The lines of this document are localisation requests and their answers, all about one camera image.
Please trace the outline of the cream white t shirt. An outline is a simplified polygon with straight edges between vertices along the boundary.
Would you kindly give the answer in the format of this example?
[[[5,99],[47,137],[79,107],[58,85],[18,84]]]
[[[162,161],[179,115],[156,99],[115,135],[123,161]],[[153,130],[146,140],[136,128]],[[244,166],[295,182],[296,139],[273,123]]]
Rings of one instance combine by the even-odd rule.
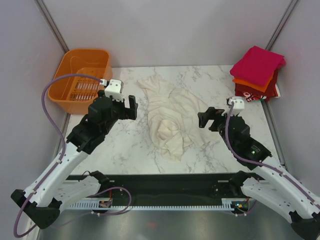
[[[179,162],[187,147],[201,147],[219,138],[217,133],[199,127],[198,113],[205,112],[208,105],[188,90],[159,75],[137,84],[148,100],[150,138],[163,158]]]

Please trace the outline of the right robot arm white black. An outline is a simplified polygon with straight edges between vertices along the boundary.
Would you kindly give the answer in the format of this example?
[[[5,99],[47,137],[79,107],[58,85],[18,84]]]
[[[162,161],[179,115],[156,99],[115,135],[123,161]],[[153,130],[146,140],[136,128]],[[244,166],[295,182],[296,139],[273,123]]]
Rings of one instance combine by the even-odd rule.
[[[304,240],[320,238],[320,197],[295,179],[260,142],[250,135],[244,119],[232,111],[209,107],[199,112],[198,125],[204,128],[209,120],[211,132],[217,132],[235,159],[267,181],[260,181],[243,171],[237,172],[229,184],[235,197],[243,194],[262,203],[290,223],[294,232]]]

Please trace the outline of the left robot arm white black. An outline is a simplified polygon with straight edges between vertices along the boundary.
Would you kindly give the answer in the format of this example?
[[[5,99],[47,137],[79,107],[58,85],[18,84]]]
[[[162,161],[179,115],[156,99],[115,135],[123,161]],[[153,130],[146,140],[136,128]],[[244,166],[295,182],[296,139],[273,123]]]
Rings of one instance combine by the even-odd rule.
[[[62,188],[62,184],[104,142],[118,120],[136,120],[138,103],[133,95],[128,100],[129,107],[104,95],[94,99],[88,113],[72,129],[64,148],[44,172],[26,189],[16,189],[11,194],[20,207],[19,212],[25,213],[35,226],[46,229],[72,204],[95,194],[104,197],[109,193],[109,179],[98,170],[70,187]]]

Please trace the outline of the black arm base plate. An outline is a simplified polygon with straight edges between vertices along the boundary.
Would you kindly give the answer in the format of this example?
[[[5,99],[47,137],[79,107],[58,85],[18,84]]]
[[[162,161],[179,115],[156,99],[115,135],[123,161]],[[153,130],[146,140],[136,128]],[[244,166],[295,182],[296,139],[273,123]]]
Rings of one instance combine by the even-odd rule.
[[[101,197],[116,205],[195,206],[218,205],[223,199],[246,199],[230,185],[233,173],[107,175]]]

